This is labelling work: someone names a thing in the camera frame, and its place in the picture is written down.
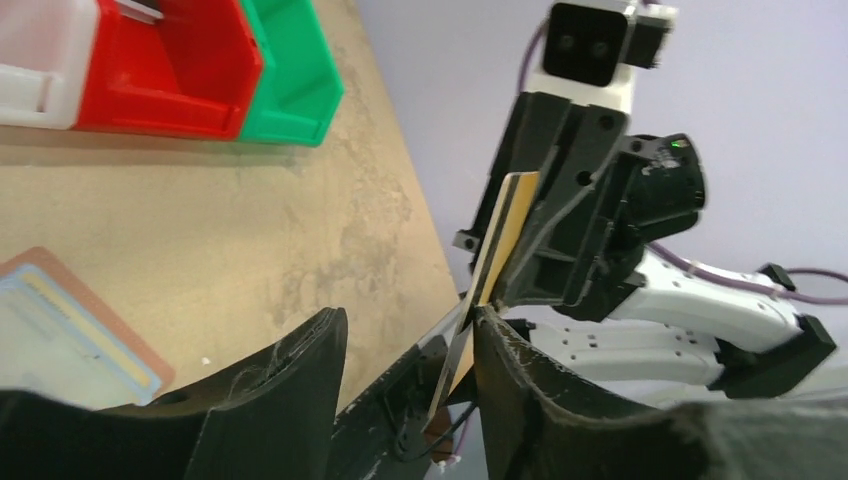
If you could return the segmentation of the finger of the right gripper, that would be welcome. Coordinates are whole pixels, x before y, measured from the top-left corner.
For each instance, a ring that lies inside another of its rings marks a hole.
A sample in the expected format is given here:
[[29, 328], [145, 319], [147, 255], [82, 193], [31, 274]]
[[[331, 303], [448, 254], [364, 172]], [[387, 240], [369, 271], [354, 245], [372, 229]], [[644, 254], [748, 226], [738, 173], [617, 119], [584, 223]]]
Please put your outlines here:
[[584, 284], [599, 249], [591, 247], [606, 233], [598, 227], [596, 182], [579, 186], [574, 179], [538, 199], [521, 235], [521, 243], [501, 276], [499, 307], [574, 304], [585, 295]]
[[473, 254], [471, 305], [495, 305], [528, 217], [566, 137], [577, 132], [583, 108], [547, 93], [521, 93], [512, 104], [469, 227], [455, 244]]

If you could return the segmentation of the pink leather card holder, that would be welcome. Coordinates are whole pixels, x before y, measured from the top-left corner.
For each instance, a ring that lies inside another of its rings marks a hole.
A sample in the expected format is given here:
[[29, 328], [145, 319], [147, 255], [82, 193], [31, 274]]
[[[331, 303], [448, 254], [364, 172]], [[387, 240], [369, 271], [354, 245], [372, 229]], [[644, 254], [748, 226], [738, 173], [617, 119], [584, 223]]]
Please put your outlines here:
[[174, 369], [43, 247], [1, 264], [1, 388], [89, 410], [145, 406]]

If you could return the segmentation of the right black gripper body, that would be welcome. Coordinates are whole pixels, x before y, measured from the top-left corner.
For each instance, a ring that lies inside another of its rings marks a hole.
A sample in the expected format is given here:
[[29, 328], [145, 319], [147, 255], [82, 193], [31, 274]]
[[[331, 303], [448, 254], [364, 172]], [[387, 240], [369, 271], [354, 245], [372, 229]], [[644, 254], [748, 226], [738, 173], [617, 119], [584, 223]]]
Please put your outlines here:
[[699, 220], [706, 187], [699, 155], [682, 133], [625, 133], [610, 109], [573, 108], [558, 142], [556, 197], [570, 210], [556, 222], [556, 310], [599, 322], [644, 287], [636, 268], [647, 246]]

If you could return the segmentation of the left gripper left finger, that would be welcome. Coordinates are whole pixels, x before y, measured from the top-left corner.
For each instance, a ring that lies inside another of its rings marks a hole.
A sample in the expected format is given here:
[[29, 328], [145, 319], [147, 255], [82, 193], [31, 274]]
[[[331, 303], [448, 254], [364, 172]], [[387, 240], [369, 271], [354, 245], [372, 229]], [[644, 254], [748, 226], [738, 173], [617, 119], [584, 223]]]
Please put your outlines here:
[[348, 318], [323, 308], [273, 345], [147, 407], [106, 413], [132, 475], [322, 479]]

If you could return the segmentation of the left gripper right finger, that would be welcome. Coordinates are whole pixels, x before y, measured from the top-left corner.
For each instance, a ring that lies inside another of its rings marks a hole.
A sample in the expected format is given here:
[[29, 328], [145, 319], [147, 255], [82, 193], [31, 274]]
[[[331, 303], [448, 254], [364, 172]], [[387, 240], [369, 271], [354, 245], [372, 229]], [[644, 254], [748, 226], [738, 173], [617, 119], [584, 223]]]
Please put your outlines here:
[[493, 479], [660, 479], [648, 407], [596, 385], [522, 338], [490, 307], [474, 325], [475, 376]]

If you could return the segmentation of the red plastic bin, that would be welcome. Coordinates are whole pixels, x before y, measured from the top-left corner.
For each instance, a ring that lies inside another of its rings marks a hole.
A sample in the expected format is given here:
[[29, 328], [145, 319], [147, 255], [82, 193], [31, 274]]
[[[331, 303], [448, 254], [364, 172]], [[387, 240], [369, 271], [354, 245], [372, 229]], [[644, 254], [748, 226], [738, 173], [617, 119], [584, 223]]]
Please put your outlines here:
[[233, 141], [263, 60], [241, 2], [162, 1], [149, 24], [98, 2], [77, 130]]

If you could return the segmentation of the green plastic bin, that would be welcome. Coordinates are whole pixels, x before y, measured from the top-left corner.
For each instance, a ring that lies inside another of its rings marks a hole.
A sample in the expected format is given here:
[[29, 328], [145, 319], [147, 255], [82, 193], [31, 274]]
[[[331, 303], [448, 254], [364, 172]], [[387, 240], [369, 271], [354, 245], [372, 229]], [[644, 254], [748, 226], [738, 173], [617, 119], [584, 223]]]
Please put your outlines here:
[[321, 145], [344, 85], [314, 3], [255, 0], [242, 6], [263, 70], [238, 140]]

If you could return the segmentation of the white plastic bin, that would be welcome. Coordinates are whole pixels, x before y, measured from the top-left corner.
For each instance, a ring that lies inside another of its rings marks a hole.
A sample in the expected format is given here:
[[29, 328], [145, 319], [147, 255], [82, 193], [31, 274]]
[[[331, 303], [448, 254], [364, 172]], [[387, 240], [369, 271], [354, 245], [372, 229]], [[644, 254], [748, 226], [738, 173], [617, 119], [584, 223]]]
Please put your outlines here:
[[77, 121], [100, 19], [95, 1], [1, 2], [1, 124]]

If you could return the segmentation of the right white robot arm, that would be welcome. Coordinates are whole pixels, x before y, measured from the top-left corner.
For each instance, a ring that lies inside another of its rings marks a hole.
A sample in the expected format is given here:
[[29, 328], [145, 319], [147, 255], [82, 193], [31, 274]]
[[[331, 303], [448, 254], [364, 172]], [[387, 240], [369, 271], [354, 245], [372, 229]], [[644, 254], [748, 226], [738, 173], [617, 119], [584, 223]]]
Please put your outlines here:
[[485, 308], [549, 307], [565, 366], [592, 380], [666, 380], [730, 399], [794, 390], [837, 350], [802, 313], [788, 272], [675, 256], [659, 240], [699, 221], [706, 182], [691, 139], [629, 135], [626, 113], [517, 96], [473, 224], [459, 328]]

